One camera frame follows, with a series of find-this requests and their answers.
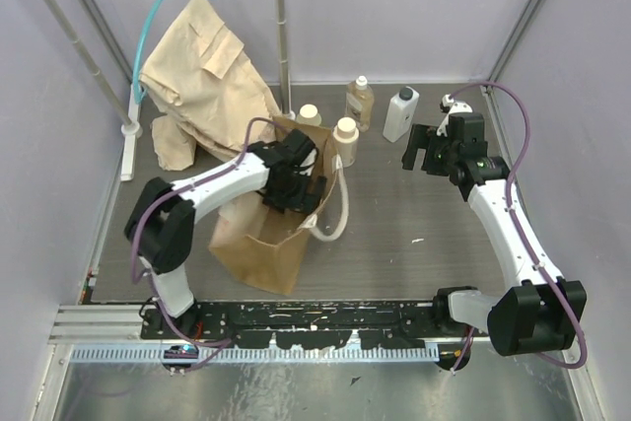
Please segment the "cream bottle with cap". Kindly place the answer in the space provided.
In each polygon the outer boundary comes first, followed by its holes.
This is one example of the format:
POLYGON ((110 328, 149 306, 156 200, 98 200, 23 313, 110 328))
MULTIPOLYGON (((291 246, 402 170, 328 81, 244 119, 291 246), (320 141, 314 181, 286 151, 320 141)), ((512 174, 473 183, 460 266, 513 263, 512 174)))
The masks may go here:
POLYGON ((333 129, 333 138, 343 167, 352 166, 359 141, 359 129, 355 120, 351 117, 340 118, 333 129))

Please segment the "brown burlap canvas bag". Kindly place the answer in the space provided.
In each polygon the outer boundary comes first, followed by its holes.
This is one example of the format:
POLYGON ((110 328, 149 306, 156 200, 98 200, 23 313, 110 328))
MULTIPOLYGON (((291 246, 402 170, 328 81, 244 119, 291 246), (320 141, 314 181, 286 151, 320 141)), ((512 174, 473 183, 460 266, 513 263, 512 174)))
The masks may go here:
POLYGON ((327 179, 322 199, 312 213, 281 213, 265 205, 260 194, 248 192, 219 208, 208 248, 235 279, 263 291, 288 295, 296 284, 310 238, 326 243, 339 239, 348 223, 350 203, 333 132, 288 118, 279 117, 277 122, 280 126, 274 131, 275 138, 297 129, 315 142, 319 156, 314 176, 327 179), (340 217, 335 230, 327 234, 320 224, 335 188, 341 194, 340 217))

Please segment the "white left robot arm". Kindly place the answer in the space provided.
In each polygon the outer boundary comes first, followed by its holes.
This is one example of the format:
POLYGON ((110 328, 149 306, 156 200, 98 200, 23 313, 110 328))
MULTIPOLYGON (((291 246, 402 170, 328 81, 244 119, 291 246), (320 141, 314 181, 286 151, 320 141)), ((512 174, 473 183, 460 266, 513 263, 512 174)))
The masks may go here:
POLYGON ((130 214, 124 235, 151 275, 163 304, 163 328, 175 338, 191 335, 197 314, 191 307, 184 263, 195 225, 207 214, 255 192, 265 205, 303 215, 314 213, 327 178, 316 174, 319 151, 304 132, 293 129, 280 140, 257 141, 231 161, 206 173, 167 182, 148 181, 130 214))

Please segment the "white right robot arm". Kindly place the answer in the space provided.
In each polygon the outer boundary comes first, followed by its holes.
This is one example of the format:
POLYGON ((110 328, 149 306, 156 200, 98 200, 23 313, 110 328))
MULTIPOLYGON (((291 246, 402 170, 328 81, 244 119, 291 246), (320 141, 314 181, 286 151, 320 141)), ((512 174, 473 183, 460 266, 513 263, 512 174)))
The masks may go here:
POLYGON ((487 233, 502 268, 506 292, 491 297, 469 287, 443 288, 433 299, 432 322, 446 336, 466 325, 489 335, 502 356, 562 351, 577 344, 578 366, 587 359, 580 320, 587 292, 569 281, 548 258, 527 221, 515 177, 501 157, 488 154, 485 121, 477 112, 449 114, 438 126, 412 126, 404 169, 413 169, 418 151, 422 171, 446 176, 487 233))

